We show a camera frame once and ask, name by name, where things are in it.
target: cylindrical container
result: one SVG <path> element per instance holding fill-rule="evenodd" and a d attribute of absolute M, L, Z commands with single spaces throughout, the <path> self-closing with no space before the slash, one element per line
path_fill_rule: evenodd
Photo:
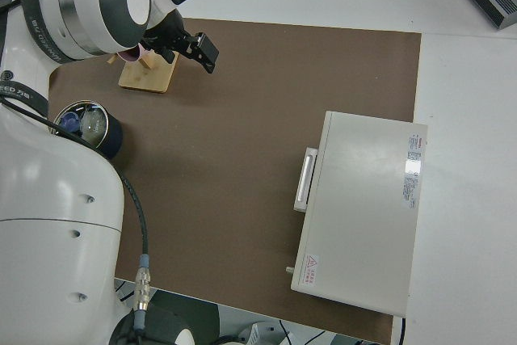
<path fill-rule="evenodd" d="M 115 157 L 122 146 L 119 121 L 95 101 L 71 103 L 59 112 L 54 123 L 81 137 L 110 159 Z"/>

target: pink object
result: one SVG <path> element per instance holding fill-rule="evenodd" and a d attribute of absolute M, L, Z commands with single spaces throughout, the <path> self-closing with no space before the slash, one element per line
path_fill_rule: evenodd
<path fill-rule="evenodd" d="M 118 52 L 120 58 L 122 58 L 126 62 L 134 62 L 140 60 L 145 54 L 147 54 L 149 50 L 145 50 L 141 44 L 126 50 L 124 52 Z"/>

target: white table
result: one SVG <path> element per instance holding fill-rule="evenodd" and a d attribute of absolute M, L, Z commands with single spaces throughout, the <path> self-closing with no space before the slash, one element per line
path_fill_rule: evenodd
<path fill-rule="evenodd" d="M 429 144 L 405 343 L 511 342 L 517 26 L 498 32 L 470 0 L 191 0 L 181 11 L 423 33 L 414 121 Z"/>

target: red warning triangle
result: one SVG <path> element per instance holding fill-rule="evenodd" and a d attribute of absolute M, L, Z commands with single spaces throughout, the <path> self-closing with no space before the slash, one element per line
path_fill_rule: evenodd
<path fill-rule="evenodd" d="M 317 264 L 317 261 L 315 258 L 313 258 L 311 255 L 307 258 L 307 268 L 313 267 Z"/>

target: cable connector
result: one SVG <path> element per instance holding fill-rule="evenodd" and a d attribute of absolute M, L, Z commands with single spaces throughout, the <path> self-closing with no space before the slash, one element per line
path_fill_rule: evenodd
<path fill-rule="evenodd" d="M 149 256 L 140 256 L 140 266 L 138 268 L 137 277 L 135 278 L 135 296 L 133 302 L 133 310 L 135 311 L 135 321 L 133 329 L 137 335 L 141 335 L 145 331 L 145 312 L 149 307 L 151 275 L 149 273 Z"/>

